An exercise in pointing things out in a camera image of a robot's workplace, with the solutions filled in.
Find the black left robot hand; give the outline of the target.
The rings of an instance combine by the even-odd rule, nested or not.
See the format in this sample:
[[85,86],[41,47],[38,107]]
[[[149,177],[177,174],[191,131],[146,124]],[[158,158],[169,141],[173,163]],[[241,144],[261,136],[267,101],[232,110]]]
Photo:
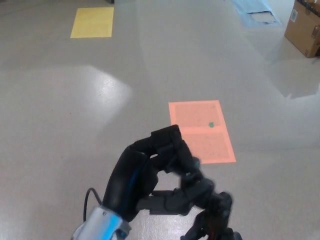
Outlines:
[[131,222],[138,214],[139,200],[152,193],[161,171],[187,180],[202,176],[199,160],[192,156],[178,125],[153,131],[125,148],[111,173],[102,205]]

